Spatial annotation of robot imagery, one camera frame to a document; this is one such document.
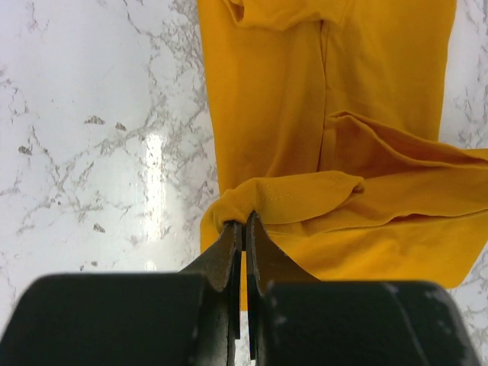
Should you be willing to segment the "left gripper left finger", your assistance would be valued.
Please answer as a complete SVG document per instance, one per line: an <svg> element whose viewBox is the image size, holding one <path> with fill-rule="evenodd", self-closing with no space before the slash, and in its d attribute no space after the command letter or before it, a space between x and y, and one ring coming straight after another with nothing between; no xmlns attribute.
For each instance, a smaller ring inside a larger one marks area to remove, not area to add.
<svg viewBox="0 0 488 366"><path fill-rule="evenodd" d="M23 293L3 365L232 365L242 226L173 273L51 274Z"/></svg>

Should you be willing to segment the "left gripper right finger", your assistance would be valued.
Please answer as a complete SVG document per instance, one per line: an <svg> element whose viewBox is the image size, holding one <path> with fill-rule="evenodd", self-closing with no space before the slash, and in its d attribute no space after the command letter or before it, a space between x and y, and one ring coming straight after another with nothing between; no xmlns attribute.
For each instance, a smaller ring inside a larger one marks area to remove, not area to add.
<svg viewBox="0 0 488 366"><path fill-rule="evenodd" d="M321 281L252 213L245 234L258 365L478 365L458 309L428 281Z"/></svg>

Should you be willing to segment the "yellow t shirt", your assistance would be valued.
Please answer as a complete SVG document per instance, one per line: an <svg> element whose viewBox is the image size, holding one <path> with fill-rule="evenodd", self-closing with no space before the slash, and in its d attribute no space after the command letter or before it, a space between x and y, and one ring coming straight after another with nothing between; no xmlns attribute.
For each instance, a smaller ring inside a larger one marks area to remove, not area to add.
<svg viewBox="0 0 488 366"><path fill-rule="evenodd" d="M487 151L441 143L454 1L200 1L220 198L321 280L467 277Z"/></svg>

